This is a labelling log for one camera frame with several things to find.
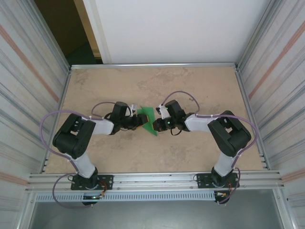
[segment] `vent grille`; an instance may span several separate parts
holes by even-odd
[[[176,192],[106,192],[99,200],[83,200],[84,193],[60,193],[55,197],[59,202],[95,201],[167,201],[167,200],[215,200],[213,191],[176,191]],[[53,202],[52,193],[39,193],[36,202]]]

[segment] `wire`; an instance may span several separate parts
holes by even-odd
[[[99,183],[100,183],[101,186],[104,185],[104,191],[106,191],[106,190],[107,190],[107,184],[106,184],[106,182],[103,181],[103,180],[100,180]]]
[[[231,193],[231,191],[232,191],[232,184],[231,184],[230,181],[228,182],[228,186],[229,186],[229,192]]]
[[[67,206],[67,205],[62,204],[61,202],[59,202],[59,201],[56,199],[56,197],[55,197],[55,187],[56,187],[56,185],[57,185],[57,183],[59,182],[60,179],[64,178],[65,176],[68,176],[68,175],[74,175],[74,173],[67,173],[67,174],[65,174],[65,175],[62,175],[62,176],[60,176],[60,177],[55,181],[55,183],[54,183],[54,185],[53,185],[53,188],[52,188],[52,196],[53,196],[54,201],[55,201],[58,205],[60,205],[61,207],[67,208],[67,209],[81,209],[81,208],[88,208],[88,207],[90,207],[90,205],[87,205],[87,206]]]
[[[68,176],[68,181],[71,181],[71,182],[72,182],[72,181],[73,181],[73,178],[72,178],[72,180],[70,180],[69,177],[73,177],[73,176],[72,176],[72,175]]]
[[[173,134],[173,129],[171,129],[171,134],[173,135],[173,136],[177,136],[177,135],[179,135],[179,134],[181,134],[181,132],[182,132],[182,130],[180,130],[178,133],[176,133],[176,134]]]
[[[100,105],[100,104],[105,104],[105,103],[108,103],[108,104],[109,104],[109,103],[115,104],[114,102],[101,102],[101,103],[98,103],[98,104],[96,104],[96,105],[92,108],[91,113],[93,112],[93,110],[95,109],[95,107],[97,107],[97,106]],[[46,149],[49,150],[50,152],[52,152],[52,153],[54,153],[54,154],[56,154],[56,155],[58,155],[58,156],[61,156],[61,157],[65,158],[65,159],[69,160],[69,161],[71,162],[71,164],[73,165],[73,167],[75,168],[76,172],[78,173],[79,170],[78,170],[77,166],[75,165],[75,163],[71,160],[71,158],[70,158],[69,156],[65,155],[65,154],[58,153],[58,152],[54,151],[53,149],[51,149],[51,148],[48,146],[48,144],[46,143],[46,141],[44,140],[44,138],[43,138],[42,128],[43,128],[43,124],[44,124],[45,120],[46,120],[48,117],[50,117],[51,115],[55,115],[55,114],[58,114],[58,113],[70,113],[70,114],[75,114],[75,115],[81,116],[81,117],[83,117],[83,118],[85,118],[85,119],[90,119],[90,120],[95,120],[95,121],[103,120],[103,117],[100,116],[100,115],[97,115],[97,116],[99,116],[99,117],[101,117],[101,118],[92,118],[92,117],[85,116],[85,115],[83,115],[83,114],[81,114],[81,113],[78,113],[78,112],[76,112],[76,111],[71,111],[71,110],[59,110],[59,111],[52,111],[52,112],[48,113],[47,115],[45,115],[45,116],[42,118],[42,120],[41,120],[41,122],[40,122],[40,125],[39,125],[39,136],[40,136],[40,139],[41,139],[41,142],[42,142],[43,146],[46,147]]]
[[[219,118],[219,117],[235,118],[235,119],[239,119],[239,120],[242,120],[242,121],[248,123],[248,124],[252,127],[252,129],[253,129],[254,132],[255,132],[254,140],[253,140],[248,146],[246,146],[245,148],[243,148],[242,150],[240,150],[240,151],[237,153],[237,157],[235,157],[235,160],[234,160],[234,162],[232,163],[232,168],[235,166],[235,164],[236,164],[238,158],[242,155],[242,153],[243,153],[244,151],[246,151],[247,149],[249,149],[251,146],[253,146],[253,145],[255,144],[255,142],[257,141],[257,139],[258,139],[258,130],[257,130],[256,126],[255,126],[253,123],[251,123],[249,120],[245,119],[245,118],[242,118],[242,117],[239,117],[239,116],[235,116],[235,115],[229,115],[229,114],[217,114],[217,115],[200,115],[200,114],[197,114],[197,113],[200,111],[200,105],[199,105],[199,103],[197,102],[197,100],[194,98],[194,96],[192,96],[192,95],[191,95],[190,93],[188,93],[188,92],[185,92],[185,91],[175,91],[175,92],[172,92],[172,93],[170,93],[170,94],[164,99],[162,105],[166,102],[166,100],[167,100],[171,95],[173,95],[173,94],[175,94],[175,93],[184,93],[184,94],[187,94],[187,95],[189,95],[189,96],[195,101],[195,103],[197,104],[197,107],[198,107],[198,110],[195,112],[195,116],[198,117],[198,118],[212,118],[212,117],[214,117],[214,118]]]
[[[193,176],[193,181],[196,181],[196,182],[197,182],[198,180],[195,180],[195,179],[194,179],[194,178],[195,178],[195,176],[197,176],[197,174],[195,174],[195,175]]]
[[[196,114],[197,112],[200,111],[200,105],[199,105],[199,103],[197,102],[197,100],[195,99],[195,97],[192,96],[190,93],[185,92],[185,91],[175,91],[175,92],[170,93],[170,94],[164,99],[164,101],[163,101],[163,103],[161,103],[161,105],[163,105],[163,104],[168,100],[168,98],[171,97],[171,96],[172,96],[173,94],[175,94],[175,93],[184,93],[184,94],[187,94],[188,96],[190,96],[190,97],[195,101],[195,103],[196,103],[196,105],[197,105],[197,107],[198,107],[198,110],[195,112],[195,114]]]
[[[239,182],[240,182],[241,173],[240,173],[240,169],[239,169],[239,168],[236,167],[235,169],[238,170],[238,180],[237,180],[237,182],[236,182],[236,185],[235,185],[233,191],[229,194],[229,196],[228,196],[227,198],[223,199],[222,201],[217,202],[218,204],[224,203],[224,202],[225,202],[226,200],[228,200],[228,199],[234,194],[234,192],[237,190],[237,187],[238,187]]]
[[[100,118],[103,118],[103,116],[101,116],[101,115],[99,115],[99,114],[95,114],[95,113],[93,112],[94,109],[95,109],[97,106],[101,105],[101,104],[115,104],[115,103],[114,103],[114,102],[101,102],[101,103],[98,103],[98,104],[94,105],[94,107],[91,109],[91,114],[92,114],[92,115],[97,116],[97,117],[100,117]]]
[[[115,104],[114,102],[101,102],[101,103],[98,103],[98,104],[96,104],[96,105],[94,105],[94,107],[91,109],[91,114],[92,115],[94,115],[94,116],[97,116],[97,117],[100,117],[100,118],[103,118],[103,116],[101,116],[101,115],[99,115],[99,114],[95,114],[93,111],[94,111],[94,109],[98,106],[98,105],[101,105],[101,104]],[[130,107],[129,106],[127,106],[127,108],[128,108],[128,110],[129,110],[129,116],[131,116],[132,115],[132,111],[131,111],[131,109],[130,109]]]

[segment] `corrugated metal wall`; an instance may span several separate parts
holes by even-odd
[[[0,228],[16,225],[30,173],[46,150],[38,128],[58,109],[69,72],[31,2],[0,1]],[[54,119],[44,125],[45,137]]]
[[[305,1],[282,1],[241,76],[272,169],[305,228]]]

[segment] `orange stripe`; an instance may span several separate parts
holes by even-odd
[[[300,38],[300,36],[305,31],[305,21],[302,23],[300,28],[294,33],[294,35],[291,37],[291,39],[288,41],[287,45],[284,47],[280,55],[277,57],[277,59],[273,62],[273,64],[269,67],[269,69],[266,71],[266,73],[263,75],[263,77],[260,79],[256,87],[253,89],[253,91],[249,94],[249,98],[252,99],[253,95],[257,91],[257,89],[263,84],[263,82],[266,80],[266,78],[270,75],[270,73],[274,70],[274,68],[278,65],[278,63],[281,61],[281,59],[286,55],[286,53],[291,49],[291,47],[295,44],[295,42]]]
[[[23,185],[23,186],[27,186],[28,185],[28,181],[16,176],[13,176],[11,174],[7,174],[7,173],[3,173],[0,172],[0,180],[4,180],[7,182],[11,182],[11,183],[15,183],[17,185]]]
[[[282,176],[282,181],[284,183],[291,182],[293,180],[305,177],[305,168],[297,170],[293,173]]]
[[[42,76],[33,66],[33,64],[29,61],[29,59],[25,56],[25,54],[20,50],[20,48],[16,45],[13,39],[9,36],[9,34],[5,31],[5,29],[0,25],[0,34],[5,39],[5,41],[10,45],[10,47],[16,52],[19,58],[25,63],[25,65],[30,69],[30,71],[36,76],[36,78],[40,81],[40,83],[47,89],[47,91],[51,94],[51,96],[55,99],[56,102],[59,101],[59,97],[55,94],[55,92],[49,87],[49,85],[44,81]]]

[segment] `aluminum rail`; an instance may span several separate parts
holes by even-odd
[[[112,190],[108,192],[139,192],[139,191],[187,191],[197,190],[197,182],[193,177],[197,173],[210,172],[180,172],[180,173],[115,173]],[[27,193],[52,192],[53,185],[59,176],[63,174],[36,174],[31,175]],[[72,191],[71,182],[67,177],[62,178],[56,192],[80,192]],[[284,188],[281,176],[276,170],[241,171],[239,189],[279,189]],[[202,190],[220,190],[221,188],[207,188]]]

